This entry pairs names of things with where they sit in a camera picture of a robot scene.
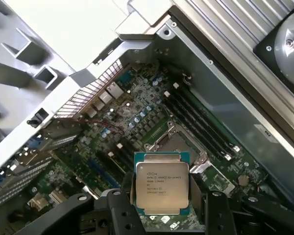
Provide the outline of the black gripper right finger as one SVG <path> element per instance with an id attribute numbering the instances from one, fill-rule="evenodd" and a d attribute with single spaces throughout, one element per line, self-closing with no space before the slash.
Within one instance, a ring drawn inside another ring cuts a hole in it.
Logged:
<path id="1" fill-rule="evenodd" d="M 207 235 L 294 235 L 294 211 L 256 194 L 229 198 L 191 173 L 190 197 Z"/>

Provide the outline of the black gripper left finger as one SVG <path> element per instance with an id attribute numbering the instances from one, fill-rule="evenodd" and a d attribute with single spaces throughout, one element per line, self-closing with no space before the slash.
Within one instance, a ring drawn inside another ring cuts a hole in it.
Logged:
<path id="1" fill-rule="evenodd" d="M 99 199 L 80 193 L 40 216 L 19 235 L 144 235 L 146 231 L 130 202 L 134 174 L 125 175 L 120 189 Z"/>

